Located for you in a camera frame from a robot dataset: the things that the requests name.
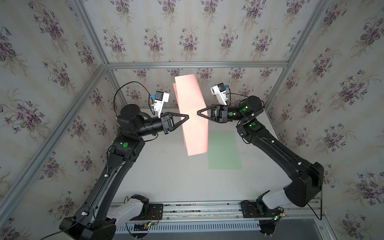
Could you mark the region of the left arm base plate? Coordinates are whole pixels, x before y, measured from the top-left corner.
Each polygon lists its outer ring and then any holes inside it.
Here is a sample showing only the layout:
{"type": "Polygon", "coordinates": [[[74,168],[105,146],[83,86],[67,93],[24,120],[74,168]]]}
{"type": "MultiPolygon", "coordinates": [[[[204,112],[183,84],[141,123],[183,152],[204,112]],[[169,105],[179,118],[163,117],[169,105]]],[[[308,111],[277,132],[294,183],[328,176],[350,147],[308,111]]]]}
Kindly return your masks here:
{"type": "Polygon", "coordinates": [[[163,211],[163,204],[144,205],[141,214],[138,217],[132,218],[131,221],[158,221],[163,218],[163,211]]]}

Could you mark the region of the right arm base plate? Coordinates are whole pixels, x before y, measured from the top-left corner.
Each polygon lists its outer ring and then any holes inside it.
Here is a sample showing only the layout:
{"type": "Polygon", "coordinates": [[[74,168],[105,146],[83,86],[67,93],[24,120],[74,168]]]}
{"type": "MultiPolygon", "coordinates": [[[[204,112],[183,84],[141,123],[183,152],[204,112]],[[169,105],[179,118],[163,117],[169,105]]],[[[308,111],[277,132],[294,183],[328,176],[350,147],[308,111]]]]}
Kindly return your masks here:
{"type": "Polygon", "coordinates": [[[267,218],[278,220],[284,215],[283,208],[269,209],[263,201],[242,201],[241,211],[244,218],[267,218]]]}

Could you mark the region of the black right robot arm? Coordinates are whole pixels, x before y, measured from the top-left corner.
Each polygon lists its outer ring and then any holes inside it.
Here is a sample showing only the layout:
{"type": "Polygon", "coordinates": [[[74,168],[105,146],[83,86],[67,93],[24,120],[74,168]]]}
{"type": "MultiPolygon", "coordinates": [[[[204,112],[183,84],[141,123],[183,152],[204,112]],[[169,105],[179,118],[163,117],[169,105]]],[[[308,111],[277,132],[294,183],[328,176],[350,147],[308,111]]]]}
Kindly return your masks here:
{"type": "Polygon", "coordinates": [[[198,116],[224,124],[236,121],[236,129],[246,144],[252,144],[267,154],[290,178],[286,186],[267,191],[256,200],[258,214],[265,216],[279,207],[293,204],[305,207],[323,190],[324,167],[310,163],[277,140],[257,117],[264,111],[263,102],[250,96],[235,107],[212,105],[197,111],[198,116]]]}

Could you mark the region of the green paper sheet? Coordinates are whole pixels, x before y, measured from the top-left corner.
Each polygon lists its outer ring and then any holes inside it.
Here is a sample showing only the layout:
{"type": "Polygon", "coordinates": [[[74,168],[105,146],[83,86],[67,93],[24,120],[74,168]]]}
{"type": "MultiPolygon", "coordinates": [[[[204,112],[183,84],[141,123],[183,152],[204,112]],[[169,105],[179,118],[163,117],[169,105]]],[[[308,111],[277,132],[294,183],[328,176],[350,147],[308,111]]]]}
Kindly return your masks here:
{"type": "Polygon", "coordinates": [[[210,170],[241,170],[242,163],[233,130],[210,131],[208,143],[210,170]]]}

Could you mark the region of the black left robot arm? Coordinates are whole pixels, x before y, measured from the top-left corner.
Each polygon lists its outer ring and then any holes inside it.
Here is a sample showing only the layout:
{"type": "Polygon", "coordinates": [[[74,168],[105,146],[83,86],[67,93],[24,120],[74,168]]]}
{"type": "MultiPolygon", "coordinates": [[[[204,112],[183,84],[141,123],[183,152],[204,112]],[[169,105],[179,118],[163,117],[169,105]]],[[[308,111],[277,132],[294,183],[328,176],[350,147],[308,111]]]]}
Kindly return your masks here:
{"type": "Polygon", "coordinates": [[[110,205],[146,144],[143,137],[159,132],[168,134],[188,119],[188,115],[170,112],[152,118],[135,104],[124,106],[117,117],[120,128],[107,150],[102,174],[74,216],[62,220],[60,230],[74,240],[111,240],[116,230],[129,220],[145,218],[149,212],[149,199],[141,195],[133,195],[115,212],[110,212],[110,205]]]}

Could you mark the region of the aluminium mounting rail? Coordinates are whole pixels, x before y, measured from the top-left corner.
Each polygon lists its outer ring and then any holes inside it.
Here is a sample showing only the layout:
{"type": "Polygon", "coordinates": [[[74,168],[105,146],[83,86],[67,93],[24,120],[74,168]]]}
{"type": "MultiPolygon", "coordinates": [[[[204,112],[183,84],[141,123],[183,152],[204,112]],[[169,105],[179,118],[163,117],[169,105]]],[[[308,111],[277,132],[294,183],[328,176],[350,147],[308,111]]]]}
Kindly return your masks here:
{"type": "MultiPolygon", "coordinates": [[[[161,223],[166,222],[197,222],[197,221],[239,221],[239,220],[273,220],[267,218],[244,218],[241,202],[236,201],[205,201],[205,202],[159,202],[164,205],[161,223]]],[[[316,219],[320,216],[320,200],[310,201],[309,206],[303,208],[293,204],[282,207],[282,218],[316,219]]]]}

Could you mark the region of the pink paper sheet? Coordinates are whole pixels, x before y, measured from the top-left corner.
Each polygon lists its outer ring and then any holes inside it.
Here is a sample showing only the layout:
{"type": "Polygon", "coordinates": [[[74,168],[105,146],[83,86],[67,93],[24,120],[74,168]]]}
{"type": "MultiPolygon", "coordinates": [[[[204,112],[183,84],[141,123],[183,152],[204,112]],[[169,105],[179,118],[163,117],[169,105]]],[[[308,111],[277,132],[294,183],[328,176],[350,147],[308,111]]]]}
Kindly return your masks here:
{"type": "Polygon", "coordinates": [[[207,106],[196,76],[175,77],[174,89],[180,114],[189,116],[182,124],[187,153],[189,156],[204,154],[208,151],[209,123],[197,114],[207,106]]]}

